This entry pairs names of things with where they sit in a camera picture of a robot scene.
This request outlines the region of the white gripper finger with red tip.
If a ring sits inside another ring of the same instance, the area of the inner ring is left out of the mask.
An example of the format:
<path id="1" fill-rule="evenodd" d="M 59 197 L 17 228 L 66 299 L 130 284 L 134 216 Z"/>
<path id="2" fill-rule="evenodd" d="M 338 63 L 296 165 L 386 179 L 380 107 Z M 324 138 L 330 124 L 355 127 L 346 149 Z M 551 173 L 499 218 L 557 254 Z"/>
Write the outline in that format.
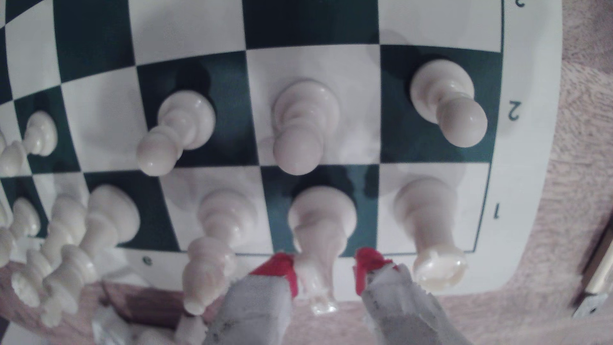
<path id="1" fill-rule="evenodd" d="M 294 255 L 272 255 L 229 288 L 203 343 L 282 344 L 298 292 Z"/>
<path id="2" fill-rule="evenodd" d="M 356 294 L 378 344 L 471 344 L 449 320 L 439 301 L 372 247 L 357 249 Z"/>

